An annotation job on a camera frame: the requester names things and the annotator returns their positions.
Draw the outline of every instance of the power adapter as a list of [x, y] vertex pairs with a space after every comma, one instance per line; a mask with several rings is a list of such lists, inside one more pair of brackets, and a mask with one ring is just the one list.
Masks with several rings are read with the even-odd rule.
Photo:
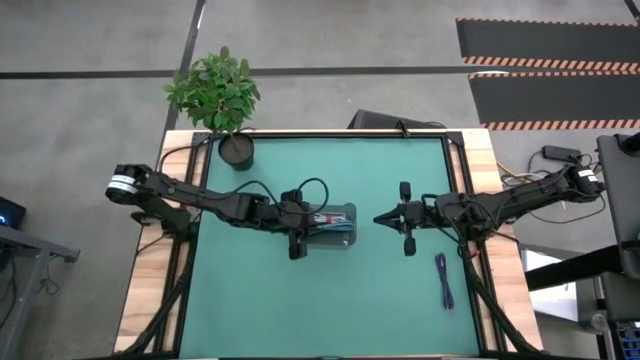
[[580, 160], [582, 152], [576, 149], [545, 145], [542, 147], [542, 157], [549, 160], [575, 163]]

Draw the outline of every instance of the orange striped edge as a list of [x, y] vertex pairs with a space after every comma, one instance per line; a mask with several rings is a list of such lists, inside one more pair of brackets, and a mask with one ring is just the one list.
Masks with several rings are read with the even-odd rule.
[[475, 18], [475, 17], [456, 18], [456, 22], [461, 22], [461, 21], [492, 21], [492, 22], [514, 22], [514, 23], [549, 24], [549, 25], [636, 27], [636, 24], [592, 23], [592, 22], [576, 22], [576, 21], [546, 21], [546, 20], [530, 20], [530, 19], [487, 19], [487, 18]]
[[538, 71], [512, 73], [471, 73], [469, 79], [475, 78], [507, 78], [507, 77], [559, 77], [559, 76], [612, 76], [612, 75], [640, 75], [638, 71]]
[[640, 119], [614, 120], [548, 120], [548, 121], [498, 121], [481, 124], [494, 131], [509, 130], [578, 130], [578, 129], [637, 129]]
[[462, 62], [473, 65], [500, 65], [522, 66], [547, 69], [575, 69], [575, 70], [640, 70], [640, 63], [629, 62], [605, 62], [605, 61], [581, 61], [581, 60], [557, 60], [557, 59], [532, 59], [532, 58], [508, 58], [492, 56], [463, 57]]

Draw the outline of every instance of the black pot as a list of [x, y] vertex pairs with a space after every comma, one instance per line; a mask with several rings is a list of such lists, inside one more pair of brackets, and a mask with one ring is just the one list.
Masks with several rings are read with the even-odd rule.
[[246, 134], [235, 133], [233, 139], [225, 135], [218, 145], [218, 154], [224, 162], [237, 171], [244, 171], [253, 165], [253, 140]]

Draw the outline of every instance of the plant stem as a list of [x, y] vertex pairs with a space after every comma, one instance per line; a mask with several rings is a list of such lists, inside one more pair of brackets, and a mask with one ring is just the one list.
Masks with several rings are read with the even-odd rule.
[[238, 147], [238, 143], [236, 142], [236, 139], [233, 137], [233, 134], [235, 133], [229, 134], [229, 137], [231, 138], [231, 145], [233, 146], [233, 149], [236, 151], [236, 153], [240, 154], [240, 148]]

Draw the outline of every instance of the potted plant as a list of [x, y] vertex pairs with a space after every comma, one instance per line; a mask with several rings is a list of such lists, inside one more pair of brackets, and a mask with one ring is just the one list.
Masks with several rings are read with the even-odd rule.
[[226, 133], [218, 153], [227, 164], [240, 171], [251, 167], [253, 140], [239, 130], [245, 119], [251, 119], [260, 93], [249, 77], [247, 59], [238, 62], [224, 46], [218, 55], [209, 54], [194, 62], [186, 77], [177, 73], [164, 91], [172, 106], [186, 111], [193, 126], [202, 121], [214, 136]]

